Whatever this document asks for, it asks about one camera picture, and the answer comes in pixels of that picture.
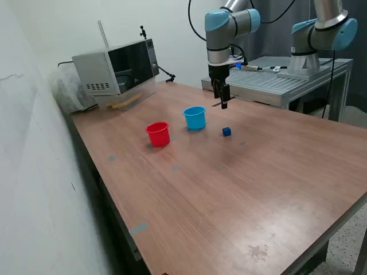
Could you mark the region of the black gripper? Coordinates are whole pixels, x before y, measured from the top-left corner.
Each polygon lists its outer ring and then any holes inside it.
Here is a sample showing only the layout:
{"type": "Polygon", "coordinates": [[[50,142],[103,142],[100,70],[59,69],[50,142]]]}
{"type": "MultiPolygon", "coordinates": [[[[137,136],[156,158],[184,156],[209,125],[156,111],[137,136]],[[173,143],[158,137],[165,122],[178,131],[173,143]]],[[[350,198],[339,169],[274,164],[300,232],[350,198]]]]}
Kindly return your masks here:
{"type": "Polygon", "coordinates": [[[208,69],[214,91],[214,98],[221,99],[221,109],[227,109],[228,101],[231,99],[230,86],[228,84],[221,85],[221,81],[225,81],[229,76],[230,65],[208,65],[208,69]]]}

